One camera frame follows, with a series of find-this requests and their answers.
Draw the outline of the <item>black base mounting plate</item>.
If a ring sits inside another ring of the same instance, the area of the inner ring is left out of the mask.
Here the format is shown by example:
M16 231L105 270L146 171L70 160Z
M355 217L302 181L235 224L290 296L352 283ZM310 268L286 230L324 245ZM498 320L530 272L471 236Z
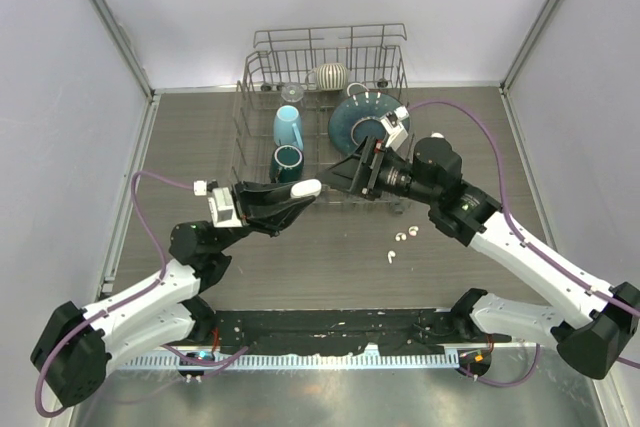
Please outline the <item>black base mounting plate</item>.
M384 356L441 353L446 344L507 343L504 334L484 334L460 316L437 309L217 310L184 345L220 347L232 354L358 355L374 344Z

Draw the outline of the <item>small clear glass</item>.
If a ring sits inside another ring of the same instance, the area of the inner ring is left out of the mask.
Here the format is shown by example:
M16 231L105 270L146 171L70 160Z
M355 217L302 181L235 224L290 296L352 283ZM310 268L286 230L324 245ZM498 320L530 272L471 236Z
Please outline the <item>small clear glass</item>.
M305 90L299 83L286 83L280 90L281 99L285 104L296 104L304 98Z

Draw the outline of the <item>large blue ceramic plate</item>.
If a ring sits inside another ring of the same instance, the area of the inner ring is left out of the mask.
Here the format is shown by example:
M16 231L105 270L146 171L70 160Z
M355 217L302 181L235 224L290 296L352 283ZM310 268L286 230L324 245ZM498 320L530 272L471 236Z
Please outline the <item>large blue ceramic plate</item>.
M382 118L394 113L403 104L395 97L373 91L363 91L343 100L328 123L332 145L343 155L356 151L368 137L384 140L387 131Z

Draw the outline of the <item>white earbud charging case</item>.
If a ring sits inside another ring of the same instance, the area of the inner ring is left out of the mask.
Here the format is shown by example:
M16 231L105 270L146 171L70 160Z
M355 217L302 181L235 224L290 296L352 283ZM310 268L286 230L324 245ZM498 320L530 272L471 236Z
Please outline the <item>white earbud charging case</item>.
M293 184L290 189L290 198L299 199L305 197L318 197L322 191L322 184L317 179L308 179Z

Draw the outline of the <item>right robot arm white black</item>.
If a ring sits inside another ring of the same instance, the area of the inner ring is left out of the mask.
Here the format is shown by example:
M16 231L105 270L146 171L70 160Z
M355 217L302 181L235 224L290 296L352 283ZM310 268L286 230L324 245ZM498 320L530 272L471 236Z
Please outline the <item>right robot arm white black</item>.
M332 189L375 200L384 193L428 205L436 229L520 278L546 300L533 305L471 289L451 327L465 342L499 334L553 348L574 370L602 380L635 335L639 290L577 267L531 235L505 204L462 177L462 159L442 137L419 140L405 160L373 137L320 171Z

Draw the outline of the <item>light blue mug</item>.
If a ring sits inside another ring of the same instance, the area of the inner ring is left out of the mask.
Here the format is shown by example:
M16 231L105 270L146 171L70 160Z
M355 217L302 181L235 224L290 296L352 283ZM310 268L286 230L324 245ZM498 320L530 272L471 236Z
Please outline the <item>light blue mug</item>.
M293 145L301 151L304 150L301 116L296 107L283 105L277 110L273 136L277 146Z

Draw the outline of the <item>dark green mug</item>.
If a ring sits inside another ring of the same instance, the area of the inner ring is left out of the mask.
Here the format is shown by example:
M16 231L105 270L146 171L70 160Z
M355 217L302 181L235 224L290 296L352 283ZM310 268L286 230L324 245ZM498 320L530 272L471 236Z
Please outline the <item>dark green mug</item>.
M272 183L297 182L302 178L303 169L303 152L294 145L282 145L271 157L269 179Z

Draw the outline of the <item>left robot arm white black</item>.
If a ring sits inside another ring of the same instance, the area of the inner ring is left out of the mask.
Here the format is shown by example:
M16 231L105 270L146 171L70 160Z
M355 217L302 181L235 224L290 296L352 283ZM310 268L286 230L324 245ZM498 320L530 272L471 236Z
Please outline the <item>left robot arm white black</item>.
M197 180L187 188L206 198L211 218L176 225L169 249L158 251L158 271L101 301L68 301L51 313L30 356L39 372L39 415L53 418L84 402L114 370L151 349L205 344L214 313L200 295L229 267L225 249L253 232L278 236L322 190L316 179L231 187Z

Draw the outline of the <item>striped beige ceramic jar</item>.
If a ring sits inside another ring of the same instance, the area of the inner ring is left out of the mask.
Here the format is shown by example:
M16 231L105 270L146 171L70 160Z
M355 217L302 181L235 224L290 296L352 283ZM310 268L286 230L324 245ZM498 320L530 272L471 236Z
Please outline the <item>striped beige ceramic jar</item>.
M305 82L322 92L341 91L349 80L349 70L340 62L324 63L311 69Z

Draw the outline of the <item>white rimmed cup behind plate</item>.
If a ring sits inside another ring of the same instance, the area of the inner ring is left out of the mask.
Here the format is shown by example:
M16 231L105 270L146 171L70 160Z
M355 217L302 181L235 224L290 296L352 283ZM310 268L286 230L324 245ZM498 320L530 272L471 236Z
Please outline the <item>white rimmed cup behind plate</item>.
M346 87L346 95L348 97L357 95L360 93L368 92L368 91L369 91L369 88L365 84L360 82L352 82L348 84Z

